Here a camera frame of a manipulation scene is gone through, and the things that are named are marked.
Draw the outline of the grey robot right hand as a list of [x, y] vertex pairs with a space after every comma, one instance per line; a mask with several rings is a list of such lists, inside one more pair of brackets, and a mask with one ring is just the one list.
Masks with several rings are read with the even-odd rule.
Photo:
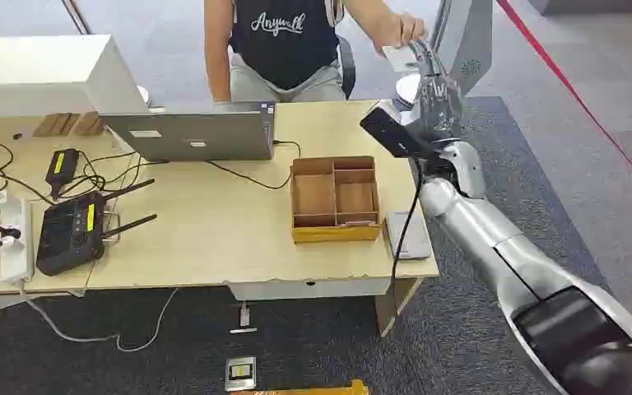
[[463, 106], [458, 83], [423, 39], [411, 41], [409, 47], [416, 56], [420, 75], [414, 104], [417, 134], [428, 142], [461, 137]]

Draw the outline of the person's left hand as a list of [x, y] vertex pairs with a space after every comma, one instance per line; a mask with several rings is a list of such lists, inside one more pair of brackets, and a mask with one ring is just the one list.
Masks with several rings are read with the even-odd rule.
[[409, 13], [392, 13], [379, 23], [373, 42], [377, 52], [385, 57], [385, 47], [400, 49], [408, 46], [410, 41], [424, 39], [428, 35], [423, 19]]

